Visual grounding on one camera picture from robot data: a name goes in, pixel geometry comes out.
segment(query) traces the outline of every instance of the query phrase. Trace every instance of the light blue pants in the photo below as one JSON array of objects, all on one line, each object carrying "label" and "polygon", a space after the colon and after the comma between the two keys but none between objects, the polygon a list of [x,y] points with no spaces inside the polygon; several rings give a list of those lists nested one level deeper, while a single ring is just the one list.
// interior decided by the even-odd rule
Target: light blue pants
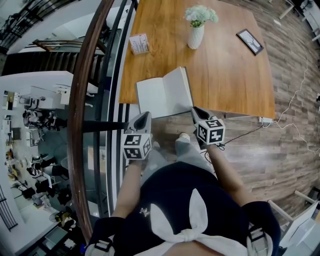
[{"label": "light blue pants", "polygon": [[[161,148],[159,144],[155,142],[148,155],[148,163],[141,177],[141,186],[156,171],[173,163],[167,161],[160,151]],[[185,162],[187,164],[207,170],[213,174],[213,169],[210,167],[209,163],[200,155],[200,153],[186,138],[180,137],[175,141],[175,151],[177,162]]]}]

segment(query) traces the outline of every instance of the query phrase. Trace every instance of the staircase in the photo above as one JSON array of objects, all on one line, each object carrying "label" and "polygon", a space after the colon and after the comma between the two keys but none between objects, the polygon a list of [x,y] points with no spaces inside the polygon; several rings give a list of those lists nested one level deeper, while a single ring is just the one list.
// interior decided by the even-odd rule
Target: staircase
[{"label": "staircase", "polygon": [[[6,58],[2,76],[39,71],[68,71],[73,74],[78,54],[77,52],[61,51],[10,54]],[[94,86],[98,86],[103,59],[104,55],[94,55],[89,74],[89,83]]]}]

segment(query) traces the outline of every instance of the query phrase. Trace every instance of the forearm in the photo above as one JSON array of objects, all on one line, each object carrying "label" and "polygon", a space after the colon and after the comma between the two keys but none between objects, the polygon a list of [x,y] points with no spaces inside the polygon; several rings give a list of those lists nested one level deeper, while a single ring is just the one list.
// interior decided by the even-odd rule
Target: forearm
[{"label": "forearm", "polygon": [[221,150],[215,145],[210,145],[207,147],[207,151],[222,188],[233,200],[240,206],[256,201],[256,198],[247,191],[240,175],[231,166]]},{"label": "forearm", "polygon": [[126,218],[140,200],[141,161],[135,161],[125,171],[122,185],[117,197],[113,217]]}]

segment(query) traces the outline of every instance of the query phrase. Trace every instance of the blank page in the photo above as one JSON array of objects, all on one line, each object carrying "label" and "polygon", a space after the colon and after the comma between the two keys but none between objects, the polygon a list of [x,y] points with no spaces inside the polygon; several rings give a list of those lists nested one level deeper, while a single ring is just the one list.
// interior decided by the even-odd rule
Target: blank page
[{"label": "blank page", "polygon": [[193,106],[185,69],[178,67],[163,77],[169,115],[188,112]]},{"label": "blank page", "polygon": [[136,83],[140,112],[150,111],[152,118],[170,115],[167,109],[166,92],[162,77]]}]

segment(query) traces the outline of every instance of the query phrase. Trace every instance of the white flower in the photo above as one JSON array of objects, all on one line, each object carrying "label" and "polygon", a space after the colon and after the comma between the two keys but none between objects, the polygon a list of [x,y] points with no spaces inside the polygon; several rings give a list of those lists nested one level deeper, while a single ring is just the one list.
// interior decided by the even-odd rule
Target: white flower
[{"label": "white flower", "polygon": [[195,28],[202,26],[206,21],[218,22],[218,16],[213,9],[203,5],[195,5],[185,10],[184,18]]}]

